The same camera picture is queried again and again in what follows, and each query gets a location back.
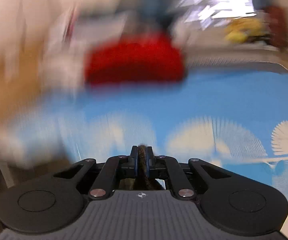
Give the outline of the brown corduroy pants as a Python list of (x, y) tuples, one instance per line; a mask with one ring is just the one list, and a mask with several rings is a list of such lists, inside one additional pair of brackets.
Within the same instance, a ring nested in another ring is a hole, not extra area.
[(137, 146), (137, 176), (135, 179), (125, 178), (120, 181), (120, 190), (164, 190), (156, 179), (148, 176), (149, 159), (146, 145)]

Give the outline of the red folded blanket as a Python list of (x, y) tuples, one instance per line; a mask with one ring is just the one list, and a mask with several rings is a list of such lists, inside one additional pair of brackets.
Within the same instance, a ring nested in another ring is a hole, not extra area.
[(185, 76), (184, 57), (164, 32), (129, 35), (102, 44), (84, 58), (84, 81), (172, 82)]

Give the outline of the blue white patterned bedsheet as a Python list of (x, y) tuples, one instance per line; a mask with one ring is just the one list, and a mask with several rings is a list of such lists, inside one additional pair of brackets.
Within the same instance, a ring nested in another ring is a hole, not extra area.
[(288, 74), (192, 73), (181, 83), (57, 89), (0, 124), (0, 160), (20, 167), (56, 157), (102, 162), (141, 144), (180, 162), (204, 159), (288, 200)]

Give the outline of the white folded quilt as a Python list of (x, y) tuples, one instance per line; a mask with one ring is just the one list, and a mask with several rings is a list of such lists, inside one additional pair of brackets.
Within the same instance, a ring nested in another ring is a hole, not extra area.
[(126, 11), (96, 14), (77, 7), (61, 14), (49, 29), (42, 51), (39, 73), (43, 86), (83, 87), (85, 58), (98, 47), (119, 40), (128, 19)]

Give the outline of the yellow plush toys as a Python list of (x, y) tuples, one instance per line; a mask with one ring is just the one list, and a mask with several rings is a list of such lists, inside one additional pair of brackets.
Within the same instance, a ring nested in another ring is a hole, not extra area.
[(249, 38), (263, 36), (261, 20), (252, 17), (233, 19), (225, 28), (225, 39), (231, 43), (245, 43)]

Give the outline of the wooden bed frame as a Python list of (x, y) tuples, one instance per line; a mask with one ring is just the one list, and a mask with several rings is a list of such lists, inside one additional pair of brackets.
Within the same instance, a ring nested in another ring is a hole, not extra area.
[(39, 61), (42, 42), (0, 55), (0, 120), (28, 107), (41, 94)]

